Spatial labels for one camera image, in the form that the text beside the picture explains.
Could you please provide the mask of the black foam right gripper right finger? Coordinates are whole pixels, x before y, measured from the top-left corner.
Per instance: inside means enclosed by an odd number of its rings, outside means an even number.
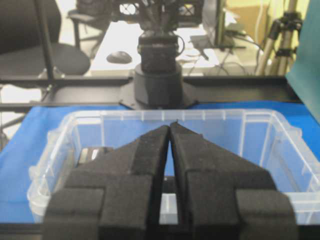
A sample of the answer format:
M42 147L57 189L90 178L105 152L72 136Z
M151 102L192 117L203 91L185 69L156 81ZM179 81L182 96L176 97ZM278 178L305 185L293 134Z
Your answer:
M195 240L296 240L289 198L270 172L177 122L170 125L178 207Z

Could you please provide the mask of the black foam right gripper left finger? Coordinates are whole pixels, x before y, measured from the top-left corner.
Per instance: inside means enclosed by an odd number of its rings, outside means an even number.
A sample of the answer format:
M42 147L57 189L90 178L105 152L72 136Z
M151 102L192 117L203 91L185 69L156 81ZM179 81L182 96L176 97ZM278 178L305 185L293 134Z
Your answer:
M168 152L163 125L74 168L49 201L45 240L144 240L159 223Z

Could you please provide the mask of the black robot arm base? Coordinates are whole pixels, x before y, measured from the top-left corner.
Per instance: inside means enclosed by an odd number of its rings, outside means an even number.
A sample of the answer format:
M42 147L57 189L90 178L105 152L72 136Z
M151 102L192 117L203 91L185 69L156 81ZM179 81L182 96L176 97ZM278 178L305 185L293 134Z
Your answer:
M196 89L183 79L176 61L181 37L174 32L202 21L202 0L114 0L112 20L138 23L141 62L121 90L123 105L133 109L182 109L197 103Z

